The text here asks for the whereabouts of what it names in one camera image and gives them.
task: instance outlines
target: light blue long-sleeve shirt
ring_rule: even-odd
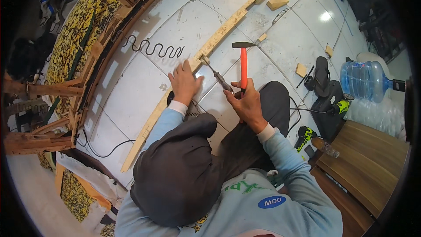
[[[143,150],[183,121],[183,114],[166,108]],[[222,185],[221,195],[208,214],[184,227],[162,227],[145,216],[127,193],[117,215],[115,236],[342,236],[340,211],[324,194],[290,142],[275,129],[262,143],[278,171],[280,194],[266,172],[248,169]]]

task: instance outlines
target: white cuff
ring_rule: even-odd
[[[180,103],[179,101],[172,100],[168,108],[181,113],[183,116],[186,116],[187,113],[187,106],[184,103]]]
[[[269,123],[267,123],[266,127],[261,131],[259,134],[257,134],[257,138],[261,143],[267,141],[269,138],[271,138],[275,134],[275,128],[273,128]]]

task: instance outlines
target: hammer head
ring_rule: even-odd
[[[248,48],[257,46],[257,44],[251,43],[251,42],[233,42],[232,47],[233,48]]]

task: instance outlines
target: man's left hand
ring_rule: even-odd
[[[204,76],[194,79],[188,60],[183,65],[178,65],[173,74],[168,73],[174,92],[174,100],[189,106],[193,96],[202,85]]]

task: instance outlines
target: person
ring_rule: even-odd
[[[183,122],[202,77],[186,60],[169,74],[174,98],[162,112],[134,166],[134,185],[116,220],[115,236],[341,236],[340,211],[286,139],[289,94],[279,82],[260,92],[248,78],[243,98],[224,90],[244,123],[213,156],[206,140],[215,118]],[[232,82],[233,87],[240,87]],[[277,170],[280,194],[267,179]]]

